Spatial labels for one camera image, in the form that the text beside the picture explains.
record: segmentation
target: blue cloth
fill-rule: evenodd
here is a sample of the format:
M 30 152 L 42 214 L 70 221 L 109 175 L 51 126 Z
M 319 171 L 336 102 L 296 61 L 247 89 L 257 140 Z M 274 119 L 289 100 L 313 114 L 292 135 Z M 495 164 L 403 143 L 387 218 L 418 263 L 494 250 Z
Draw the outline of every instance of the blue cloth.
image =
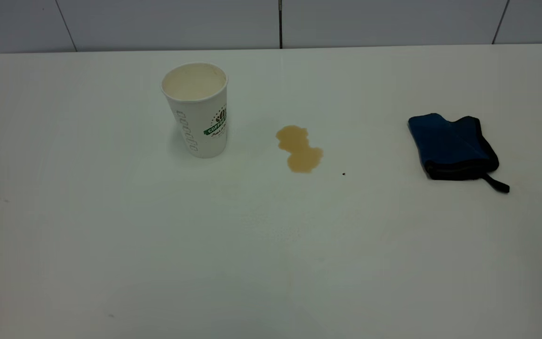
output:
M 422 164 L 489 159 L 478 142 L 480 131 L 476 122 L 471 116 L 449 122 L 436 113 L 409 119 L 409 129 L 419 148 Z

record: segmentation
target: brown liquid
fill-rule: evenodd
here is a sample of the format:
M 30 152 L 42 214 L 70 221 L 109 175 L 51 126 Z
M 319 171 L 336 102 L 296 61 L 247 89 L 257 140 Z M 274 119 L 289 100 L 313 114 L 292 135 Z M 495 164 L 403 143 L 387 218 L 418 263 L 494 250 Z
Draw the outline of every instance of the brown liquid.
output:
M 310 173 L 323 157 L 321 148 L 308 145 L 307 129 L 298 126 L 286 126 L 275 135 L 279 139 L 279 148 L 292 155 L 288 158 L 288 167 L 295 173 Z

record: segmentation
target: black trim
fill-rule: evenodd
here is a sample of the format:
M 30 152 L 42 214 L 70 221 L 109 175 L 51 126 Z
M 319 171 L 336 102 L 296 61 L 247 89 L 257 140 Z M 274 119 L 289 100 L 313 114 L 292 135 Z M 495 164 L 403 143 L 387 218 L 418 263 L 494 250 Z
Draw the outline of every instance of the black trim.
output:
M 284 47 L 284 39 L 282 34 L 282 19 L 281 19 L 281 0 L 279 1 L 279 49 Z
M 497 40 L 497 35 L 499 35 L 499 29 L 501 29 L 501 24 L 503 24 L 503 18 L 505 17 L 505 12 L 507 11 L 507 7 L 510 5 L 510 0 L 507 0 L 505 3 L 505 7 L 503 8 L 503 13 L 501 13 L 501 20 L 499 20 L 499 25 L 497 25 L 497 30 L 495 31 L 495 35 L 493 37 L 493 42 L 491 45 L 495 44 L 495 40 Z
M 60 9 L 60 5 L 58 4 L 58 0 L 56 0 L 56 6 L 58 6 L 58 11 L 60 12 L 60 16 L 62 17 L 62 22 L 64 22 L 64 27 L 66 27 L 66 31 L 68 32 L 68 36 L 71 39 L 72 47 L 75 49 L 75 52 L 78 52 L 77 45 L 75 45 L 75 41 L 72 39 L 71 31 L 68 29 L 68 25 L 66 25 L 66 19 L 64 19 L 64 15 L 62 14 L 62 9 Z

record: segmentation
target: gray wall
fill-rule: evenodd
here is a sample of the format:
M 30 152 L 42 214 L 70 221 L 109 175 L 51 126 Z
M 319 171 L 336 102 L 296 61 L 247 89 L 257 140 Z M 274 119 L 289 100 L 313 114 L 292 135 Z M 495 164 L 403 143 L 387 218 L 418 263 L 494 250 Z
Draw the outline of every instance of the gray wall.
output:
M 283 42 L 286 48 L 491 43 L 506 2 L 283 0 Z M 279 48 L 278 0 L 58 4 L 0 0 L 0 52 Z M 510 0 L 495 43 L 542 43 L 542 0 Z
M 284 47 L 491 43 L 506 0 L 285 0 Z
M 0 53 L 74 50 L 55 0 L 0 0 Z
M 542 0 L 510 0 L 495 43 L 542 43 Z
M 277 0 L 58 0 L 78 51 L 279 48 Z

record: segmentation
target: white paper cup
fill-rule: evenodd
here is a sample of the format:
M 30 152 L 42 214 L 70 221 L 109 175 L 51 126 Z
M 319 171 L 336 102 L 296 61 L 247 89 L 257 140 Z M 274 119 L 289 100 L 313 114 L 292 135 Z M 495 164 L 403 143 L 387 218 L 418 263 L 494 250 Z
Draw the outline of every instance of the white paper cup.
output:
M 162 92 L 193 156 L 214 157 L 225 148 L 227 82 L 224 71 L 203 62 L 181 65 L 162 80 Z

